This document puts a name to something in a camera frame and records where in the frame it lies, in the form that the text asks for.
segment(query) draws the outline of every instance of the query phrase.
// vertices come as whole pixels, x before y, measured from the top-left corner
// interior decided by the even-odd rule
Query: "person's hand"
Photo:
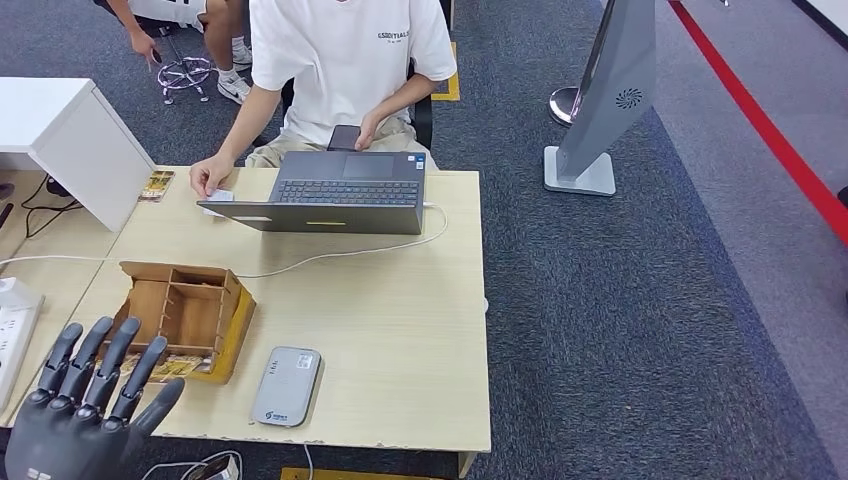
[[[371,146],[371,142],[374,141],[374,135],[377,133],[377,125],[382,120],[374,110],[371,110],[362,117],[362,125],[359,126],[359,138],[356,139],[356,143],[353,145],[353,148],[357,152],[361,152]]]
[[[153,51],[156,50],[156,42],[150,38],[150,35],[144,33],[144,30],[130,33],[130,42],[132,43],[133,51],[147,59],[147,63],[156,63],[156,57]]]
[[[232,173],[234,165],[235,160],[220,153],[195,163],[189,170],[191,188],[200,198],[205,199],[215,192],[227,175]]]
[[[176,379],[162,388],[150,405],[130,422],[142,391],[168,341],[156,337],[107,410],[121,377],[121,364],[141,323],[128,318],[117,329],[97,366],[112,319],[103,317],[83,333],[71,323],[56,339],[41,371],[38,387],[21,404],[6,449],[7,478],[106,480],[138,453],[142,444],[171,412],[185,382]]]

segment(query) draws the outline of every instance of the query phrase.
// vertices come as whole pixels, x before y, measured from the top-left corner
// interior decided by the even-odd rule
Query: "black cable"
[[[41,189],[44,188],[44,185],[47,183],[48,178],[50,178],[50,175],[45,174],[44,178],[41,180],[41,183],[38,185],[38,188],[35,189],[35,192],[32,195],[30,195],[29,198],[27,198],[26,200],[21,202],[21,207],[27,210],[27,216],[26,216],[26,238],[27,239],[30,239],[30,238],[38,235],[39,233],[41,233],[42,230],[47,228],[48,225],[53,223],[53,221],[56,220],[57,218],[59,218],[59,216],[62,215],[63,213],[70,212],[71,210],[77,210],[77,209],[82,208],[82,205],[80,205],[79,202],[77,202],[76,200],[72,200],[70,203],[68,203],[64,207],[31,207],[31,206],[28,206],[27,203],[31,202],[36,196],[38,196],[39,193],[41,193]],[[34,212],[36,210],[48,210],[48,211],[51,211],[51,212],[56,212],[56,215],[53,215],[53,217],[50,220],[48,220],[47,223],[38,227],[38,229],[36,229],[33,232],[33,231],[31,231],[31,227],[30,227],[30,216],[32,215],[32,212]]]

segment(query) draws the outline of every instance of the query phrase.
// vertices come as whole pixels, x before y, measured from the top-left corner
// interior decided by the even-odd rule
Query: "laptop keyboard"
[[[338,205],[417,205],[418,182],[346,182],[287,180],[283,203]]]

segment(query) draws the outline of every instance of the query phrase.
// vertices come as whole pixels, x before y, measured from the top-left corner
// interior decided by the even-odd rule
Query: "khaki shorts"
[[[261,146],[245,159],[247,167],[279,168],[280,159],[286,152],[322,151],[327,147],[316,145],[302,137],[283,131],[280,136],[268,145]],[[415,129],[397,117],[391,117],[374,134],[374,141],[366,150],[368,152],[418,152],[427,154],[427,170],[433,172],[439,169],[427,147],[415,140]]]

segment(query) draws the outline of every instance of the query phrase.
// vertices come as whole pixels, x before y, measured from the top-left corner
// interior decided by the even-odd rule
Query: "laptop touchpad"
[[[391,178],[394,164],[392,155],[348,155],[342,175],[345,178]]]

